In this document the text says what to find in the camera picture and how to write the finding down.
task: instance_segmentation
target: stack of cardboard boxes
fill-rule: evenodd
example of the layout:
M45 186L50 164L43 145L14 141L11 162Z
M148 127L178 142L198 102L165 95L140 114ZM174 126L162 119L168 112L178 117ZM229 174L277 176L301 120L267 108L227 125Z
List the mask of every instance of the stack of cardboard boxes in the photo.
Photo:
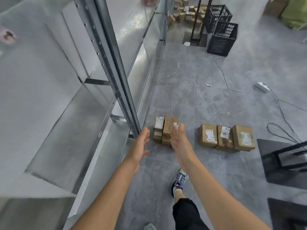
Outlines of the stack of cardboard boxes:
M230 151L232 149L251 151L255 149L251 127L235 125L230 128L203 123L198 132L199 144L204 147L221 151Z
M156 117L154 124L154 141L163 145L171 145L171 129L177 124L176 117Z
M263 14L279 18L290 0L269 0Z
M195 19L197 19L196 27L200 27L202 24L202 20L205 17L207 4L201 4L200 9L198 11L198 16L196 16L197 6L189 6L189 0L174 1L174 8L177 9L178 12L175 14L170 14L168 16L168 24L173 24L175 22L182 23L184 21L193 24Z

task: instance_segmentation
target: gray marble floor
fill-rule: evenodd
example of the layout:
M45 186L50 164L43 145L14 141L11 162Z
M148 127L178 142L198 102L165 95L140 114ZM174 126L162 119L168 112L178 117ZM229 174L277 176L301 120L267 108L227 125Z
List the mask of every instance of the gray marble floor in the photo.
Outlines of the gray marble floor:
M290 130L270 94L252 86L245 92L229 90L205 49L181 45L184 30L184 25L169 27L145 126L152 129L155 116L177 116L185 124L188 139L209 172L233 197L272 227L267 198L307 205L307 191L267 183L258 148L225 153L200 147L196 129L201 123L247 125L253 128L255 138L279 141L282 139L267 132L267 124L277 123ZM269 17L262 17L252 29L241 30L229 56L218 62L228 85L244 90L248 84L262 81L279 98L307 109L307 44L301 43L306 36L306 31L293 32ZM307 130L301 126L307 124L307 113L285 103L281 106L294 130L306 140ZM129 187L117 229L143 229L149 222L158 230L175 229L170 187L179 166L176 155L170 147L153 141L146 147L150 153L142 160L140 171ZM189 181L184 194L196 203L202 219L213 230Z

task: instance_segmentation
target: sneaker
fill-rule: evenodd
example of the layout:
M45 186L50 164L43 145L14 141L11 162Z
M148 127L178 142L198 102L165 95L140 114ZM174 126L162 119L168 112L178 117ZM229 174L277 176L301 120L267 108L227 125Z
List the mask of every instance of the sneaker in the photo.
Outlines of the sneaker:
M175 189L183 189L185 181L189 178L188 174L179 168L177 171L177 177L172 185L172 197L174 198Z
M153 224L147 224L147 225L144 227L144 230L156 230L156 228L154 227Z

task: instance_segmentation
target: forearm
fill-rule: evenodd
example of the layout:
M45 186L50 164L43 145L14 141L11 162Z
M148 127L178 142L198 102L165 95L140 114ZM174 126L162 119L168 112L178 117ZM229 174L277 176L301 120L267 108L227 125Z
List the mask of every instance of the forearm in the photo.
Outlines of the forearm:
M187 173L215 230L267 230L269 227L236 201L196 158Z
M114 229L136 165L124 160L71 230Z

